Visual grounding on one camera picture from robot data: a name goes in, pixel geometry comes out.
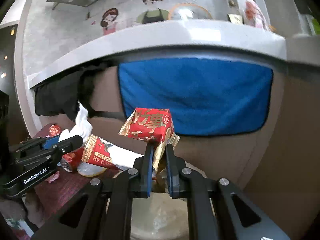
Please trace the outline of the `beige trash bin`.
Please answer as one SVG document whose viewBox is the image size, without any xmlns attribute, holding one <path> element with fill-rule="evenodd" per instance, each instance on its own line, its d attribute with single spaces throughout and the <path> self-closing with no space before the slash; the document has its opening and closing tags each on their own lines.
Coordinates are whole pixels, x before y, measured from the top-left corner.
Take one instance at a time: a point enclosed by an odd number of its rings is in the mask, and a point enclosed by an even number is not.
<svg viewBox="0 0 320 240">
<path fill-rule="evenodd" d="M 131 239 L 188 239 L 187 200 L 172 199 L 167 171 L 159 170 L 147 199 L 132 202 Z"/>
</svg>

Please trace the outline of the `sauce bottle with label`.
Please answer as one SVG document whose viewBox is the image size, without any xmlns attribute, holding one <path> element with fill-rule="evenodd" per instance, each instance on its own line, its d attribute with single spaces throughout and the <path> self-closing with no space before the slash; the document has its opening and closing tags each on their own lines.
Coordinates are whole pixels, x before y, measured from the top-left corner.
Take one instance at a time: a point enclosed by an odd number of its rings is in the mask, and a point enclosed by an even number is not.
<svg viewBox="0 0 320 240">
<path fill-rule="evenodd" d="M 229 12 L 227 15 L 228 15 L 229 21 L 232 24 L 243 25 L 244 19 L 239 9 L 239 6 L 233 0 L 229 0 L 228 5 L 229 5 Z"/>
</svg>

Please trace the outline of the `blue towel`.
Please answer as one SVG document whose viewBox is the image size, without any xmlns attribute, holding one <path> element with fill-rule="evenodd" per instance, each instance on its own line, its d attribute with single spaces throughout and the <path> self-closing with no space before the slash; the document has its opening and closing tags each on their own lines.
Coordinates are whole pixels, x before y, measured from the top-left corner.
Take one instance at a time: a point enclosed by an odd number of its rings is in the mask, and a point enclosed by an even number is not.
<svg viewBox="0 0 320 240">
<path fill-rule="evenodd" d="M 262 128 L 273 71 L 240 61 L 168 58 L 121 63 L 118 80 L 126 115 L 168 109 L 177 134 L 205 137 Z"/>
</svg>

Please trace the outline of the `orange rimmed splatter screen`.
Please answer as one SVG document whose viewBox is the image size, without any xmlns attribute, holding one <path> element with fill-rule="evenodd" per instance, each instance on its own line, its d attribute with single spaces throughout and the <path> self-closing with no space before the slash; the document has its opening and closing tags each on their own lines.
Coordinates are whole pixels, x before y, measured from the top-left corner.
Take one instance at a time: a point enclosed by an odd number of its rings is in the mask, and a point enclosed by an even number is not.
<svg viewBox="0 0 320 240">
<path fill-rule="evenodd" d="M 205 8 L 193 3 L 177 3 L 168 14 L 168 20 L 212 20 L 213 17 Z"/>
</svg>

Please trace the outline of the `red paper cup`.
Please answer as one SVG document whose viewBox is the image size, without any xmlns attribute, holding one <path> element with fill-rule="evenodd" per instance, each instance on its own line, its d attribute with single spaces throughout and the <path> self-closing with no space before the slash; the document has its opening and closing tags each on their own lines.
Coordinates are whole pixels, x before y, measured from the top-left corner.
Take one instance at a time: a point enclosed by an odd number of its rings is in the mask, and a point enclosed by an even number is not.
<svg viewBox="0 0 320 240">
<path fill-rule="evenodd" d="M 53 124 L 49 127 L 48 131 L 50 137 L 55 137 L 61 134 L 62 129 L 58 124 Z"/>
</svg>

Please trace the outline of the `grey kitchen countertop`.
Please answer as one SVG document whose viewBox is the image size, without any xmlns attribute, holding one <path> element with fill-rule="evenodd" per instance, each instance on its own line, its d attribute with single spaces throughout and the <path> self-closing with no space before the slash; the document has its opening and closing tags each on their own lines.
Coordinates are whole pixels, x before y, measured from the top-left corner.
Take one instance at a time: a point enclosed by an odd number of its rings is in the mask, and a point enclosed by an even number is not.
<svg viewBox="0 0 320 240">
<path fill-rule="evenodd" d="M 290 62 L 319 66 L 319 36 L 284 38 L 275 33 L 215 20 L 173 20 L 123 29 L 63 55 L 44 70 L 27 76 L 32 88 L 81 63 L 135 49 L 167 46 L 214 46 L 251 51 Z"/>
</svg>

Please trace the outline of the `black refrigerator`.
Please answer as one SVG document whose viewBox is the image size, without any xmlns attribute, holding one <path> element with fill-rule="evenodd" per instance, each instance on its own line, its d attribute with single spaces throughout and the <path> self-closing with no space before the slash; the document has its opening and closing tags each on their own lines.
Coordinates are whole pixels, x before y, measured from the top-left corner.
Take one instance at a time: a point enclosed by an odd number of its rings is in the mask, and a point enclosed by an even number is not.
<svg viewBox="0 0 320 240">
<path fill-rule="evenodd" d="M 14 75 L 15 40 L 18 25 L 1 28 L 0 35 L 0 72 L 1 91 L 8 94 L 10 105 L 17 104 Z"/>
</svg>

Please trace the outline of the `red drink bottle orange cap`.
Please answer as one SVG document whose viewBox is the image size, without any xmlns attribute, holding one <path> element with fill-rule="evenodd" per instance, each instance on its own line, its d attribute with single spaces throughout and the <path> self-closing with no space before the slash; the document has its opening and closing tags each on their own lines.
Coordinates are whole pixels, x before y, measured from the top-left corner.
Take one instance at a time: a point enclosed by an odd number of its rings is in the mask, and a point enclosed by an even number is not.
<svg viewBox="0 0 320 240">
<path fill-rule="evenodd" d="M 271 31 L 269 24 L 257 3 L 254 0 L 246 0 L 245 4 L 245 15 L 248 20 L 248 24 L 255 28 Z"/>
</svg>

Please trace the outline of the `round yellow scrubber pad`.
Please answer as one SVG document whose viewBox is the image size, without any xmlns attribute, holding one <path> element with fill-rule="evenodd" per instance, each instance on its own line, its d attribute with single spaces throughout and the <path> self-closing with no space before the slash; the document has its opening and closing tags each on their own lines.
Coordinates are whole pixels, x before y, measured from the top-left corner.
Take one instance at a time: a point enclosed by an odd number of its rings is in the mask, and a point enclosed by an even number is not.
<svg viewBox="0 0 320 240">
<path fill-rule="evenodd" d="M 81 162 L 77 167 L 77 172 L 83 177 L 96 177 L 101 175 L 107 170 L 105 167 Z"/>
</svg>

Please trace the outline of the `pink plastic piece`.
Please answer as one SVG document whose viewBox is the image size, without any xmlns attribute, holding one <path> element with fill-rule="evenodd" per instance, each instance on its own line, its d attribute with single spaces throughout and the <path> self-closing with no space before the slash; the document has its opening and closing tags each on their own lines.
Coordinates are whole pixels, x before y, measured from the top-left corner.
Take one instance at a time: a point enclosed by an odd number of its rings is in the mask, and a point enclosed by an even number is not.
<svg viewBox="0 0 320 240">
<path fill-rule="evenodd" d="M 56 181 L 59 177 L 60 177 L 60 172 L 56 171 L 53 175 L 48 177 L 45 181 L 51 184 L 52 182 Z"/>
</svg>

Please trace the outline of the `black cloth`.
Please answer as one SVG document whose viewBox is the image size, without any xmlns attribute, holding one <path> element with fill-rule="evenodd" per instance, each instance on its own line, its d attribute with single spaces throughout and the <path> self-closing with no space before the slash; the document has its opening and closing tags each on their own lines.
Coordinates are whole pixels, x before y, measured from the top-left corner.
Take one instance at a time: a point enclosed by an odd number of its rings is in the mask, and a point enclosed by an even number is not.
<svg viewBox="0 0 320 240">
<path fill-rule="evenodd" d="M 89 112 L 89 105 L 94 90 L 94 78 L 106 69 L 105 64 L 82 67 L 52 82 L 35 89 L 35 113 L 39 116 L 65 114 L 75 121 L 80 105 Z"/>
</svg>

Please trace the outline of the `red plaid tablecloth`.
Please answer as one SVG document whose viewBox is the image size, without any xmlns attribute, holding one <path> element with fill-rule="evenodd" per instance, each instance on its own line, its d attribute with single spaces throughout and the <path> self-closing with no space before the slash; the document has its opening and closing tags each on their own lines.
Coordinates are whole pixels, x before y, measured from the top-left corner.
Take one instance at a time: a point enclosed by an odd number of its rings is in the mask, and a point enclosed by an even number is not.
<svg viewBox="0 0 320 240">
<path fill-rule="evenodd" d="M 93 122 L 93 134 L 104 139 L 117 137 L 116 131 L 112 131 L 108 125 L 103 121 Z M 49 135 L 49 123 L 39 130 L 34 137 L 46 137 Z M 78 172 L 69 173 L 63 168 L 58 167 L 60 177 L 51 184 L 44 181 L 35 187 L 35 192 L 28 193 L 25 199 L 25 205 L 30 211 L 28 218 L 38 224 L 40 227 L 44 224 L 52 214 L 56 213 L 64 204 L 66 204 L 82 187 L 88 182 L 90 177 L 83 177 Z M 116 170 L 107 169 L 104 173 L 99 175 L 99 178 L 112 178 L 119 172 Z"/>
</svg>

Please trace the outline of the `crushed red soda can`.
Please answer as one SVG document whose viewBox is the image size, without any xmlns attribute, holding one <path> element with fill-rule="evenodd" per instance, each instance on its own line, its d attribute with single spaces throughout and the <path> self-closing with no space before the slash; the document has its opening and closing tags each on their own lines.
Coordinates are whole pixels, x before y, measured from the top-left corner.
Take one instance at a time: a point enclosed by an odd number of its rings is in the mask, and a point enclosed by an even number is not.
<svg viewBox="0 0 320 240">
<path fill-rule="evenodd" d="M 64 154 L 60 161 L 61 167 L 69 173 L 74 172 L 81 162 L 83 152 L 84 148 L 81 147 L 73 152 Z"/>
</svg>

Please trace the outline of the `red and gold snack wrapper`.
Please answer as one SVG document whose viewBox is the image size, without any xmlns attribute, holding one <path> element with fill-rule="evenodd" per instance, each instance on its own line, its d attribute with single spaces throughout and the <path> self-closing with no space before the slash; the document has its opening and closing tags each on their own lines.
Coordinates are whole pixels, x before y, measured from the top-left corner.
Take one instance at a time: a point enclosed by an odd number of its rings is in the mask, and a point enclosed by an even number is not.
<svg viewBox="0 0 320 240">
<path fill-rule="evenodd" d="M 121 148 L 101 137 L 90 135 L 84 145 L 81 161 L 92 165 L 125 171 L 133 168 L 142 154 Z"/>
</svg>

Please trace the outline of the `white tissue paper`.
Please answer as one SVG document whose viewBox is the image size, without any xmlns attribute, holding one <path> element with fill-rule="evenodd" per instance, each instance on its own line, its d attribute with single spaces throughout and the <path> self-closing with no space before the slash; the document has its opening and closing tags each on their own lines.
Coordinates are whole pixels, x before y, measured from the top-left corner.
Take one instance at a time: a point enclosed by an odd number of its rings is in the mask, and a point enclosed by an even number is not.
<svg viewBox="0 0 320 240">
<path fill-rule="evenodd" d="M 78 103 L 79 111 L 76 115 L 75 126 L 70 131 L 68 129 L 63 130 L 59 136 L 58 142 L 78 135 L 82 138 L 84 144 L 87 141 L 88 137 L 91 135 L 93 126 L 87 120 L 88 110 L 80 102 Z"/>
</svg>

